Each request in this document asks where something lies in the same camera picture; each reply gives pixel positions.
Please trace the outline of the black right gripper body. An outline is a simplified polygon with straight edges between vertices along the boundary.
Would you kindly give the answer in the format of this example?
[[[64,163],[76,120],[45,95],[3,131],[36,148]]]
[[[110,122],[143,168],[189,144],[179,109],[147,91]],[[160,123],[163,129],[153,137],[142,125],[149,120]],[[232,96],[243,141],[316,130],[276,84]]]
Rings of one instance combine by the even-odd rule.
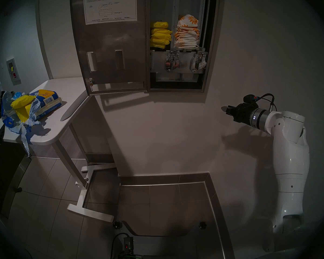
[[[257,103],[241,103],[232,109],[233,120],[237,123],[251,125],[251,114],[257,109]]]

